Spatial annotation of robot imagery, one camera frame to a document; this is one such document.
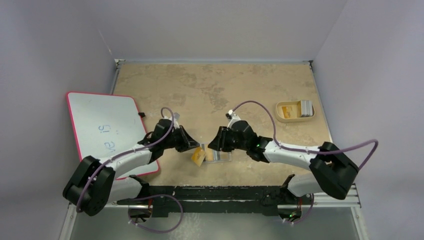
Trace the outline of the beige leather card holder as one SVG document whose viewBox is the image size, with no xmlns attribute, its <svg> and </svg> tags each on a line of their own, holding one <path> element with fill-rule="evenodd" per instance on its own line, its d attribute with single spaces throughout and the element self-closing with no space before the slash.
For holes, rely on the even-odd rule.
<svg viewBox="0 0 424 240">
<path fill-rule="evenodd" d="M 204 151 L 208 148 L 208 144 L 201 143 L 200 147 L 204 149 Z M 213 162 L 206 162 L 205 160 L 203 163 L 205 164 L 212 164 L 212 163 L 220 163 L 220 162 L 230 162 L 232 160 L 232 154 L 230 152 L 221 152 L 214 150 L 214 161 Z"/>
</svg>

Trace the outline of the gold credit card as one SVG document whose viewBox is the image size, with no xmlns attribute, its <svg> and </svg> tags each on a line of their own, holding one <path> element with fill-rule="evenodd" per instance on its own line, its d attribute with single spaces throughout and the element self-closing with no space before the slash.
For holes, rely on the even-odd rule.
<svg viewBox="0 0 424 240">
<path fill-rule="evenodd" d="M 205 161 L 211 163 L 215 160 L 215 151 L 213 149 L 207 148 L 205 150 Z"/>
<path fill-rule="evenodd" d="M 191 156 L 191 160 L 200 167 L 206 158 L 206 152 L 202 147 L 197 147 Z"/>
</svg>

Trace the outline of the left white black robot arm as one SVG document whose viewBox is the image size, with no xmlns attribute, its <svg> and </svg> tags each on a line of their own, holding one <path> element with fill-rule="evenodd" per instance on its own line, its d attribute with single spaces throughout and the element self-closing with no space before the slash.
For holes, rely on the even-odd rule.
<svg viewBox="0 0 424 240">
<path fill-rule="evenodd" d="M 129 190 L 120 190 L 122 175 L 135 168 L 154 163 L 167 149 L 183 153 L 200 146 L 177 121 L 161 118 L 153 131 L 148 132 L 134 147 L 117 155 L 82 159 L 63 189 L 62 196 L 74 204 L 78 212 L 88 216 L 98 214 L 106 204 L 131 199 L 138 205 L 146 203 L 149 191 L 129 177 Z"/>
</svg>

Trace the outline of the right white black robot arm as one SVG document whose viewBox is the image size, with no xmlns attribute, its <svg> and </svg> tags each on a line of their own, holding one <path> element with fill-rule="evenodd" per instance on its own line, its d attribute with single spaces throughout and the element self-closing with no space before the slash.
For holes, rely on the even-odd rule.
<svg viewBox="0 0 424 240">
<path fill-rule="evenodd" d="M 208 148 L 219 152 L 243 150 L 256 162 L 281 163 L 310 173 L 294 175 L 285 182 L 280 196 L 288 204 L 312 193 L 326 193 L 344 200 L 358 175 L 358 166 L 331 142 L 321 146 L 283 145 L 270 137 L 257 135 L 245 121 L 221 126 Z"/>
</svg>

